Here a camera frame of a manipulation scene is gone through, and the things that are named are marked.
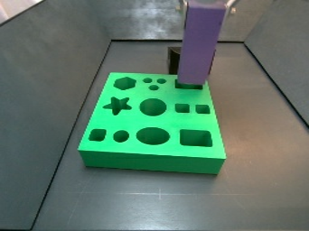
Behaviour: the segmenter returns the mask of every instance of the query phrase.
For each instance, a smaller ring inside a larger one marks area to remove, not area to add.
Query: small circular hole
[[[168,132],[157,127],[145,127],[136,133],[136,138],[141,143],[159,145],[168,140]]]
[[[167,105],[160,99],[148,98],[140,102],[140,111],[148,116],[159,116],[167,111]]]
[[[119,143],[123,143],[124,141],[127,141],[129,139],[129,134],[127,131],[117,131],[113,133],[113,140]]]
[[[157,89],[159,89],[159,86],[151,85],[151,86],[149,86],[149,89],[151,89],[151,90],[157,90]]]
[[[160,83],[160,84],[163,84],[163,83],[167,82],[167,80],[165,79],[159,79],[156,82]]]
[[[151,83],[152,82],[152,80],[149,78],[145,78],[141,81],[143,81],[143,83]]]

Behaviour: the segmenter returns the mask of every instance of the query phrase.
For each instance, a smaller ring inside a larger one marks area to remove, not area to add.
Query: green foam block
[[[110,73],[80,140],[85,166],[218,174],[226,160],[208,86]]]

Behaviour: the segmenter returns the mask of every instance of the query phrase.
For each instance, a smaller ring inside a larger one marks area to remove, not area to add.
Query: metal wall panel
[[[272,0],[236,1],[236,11],[226,18],[219,40],[243,42],[271,2]],[[92,0],[89,5],[112,39],[181,40],[181,15],[175,10],[177,0]]]
[[[109,39],[85,0],[0,27],[0,229],[29,229]]]
[[[244,42],[309,125],[309,1],[276,0]]]

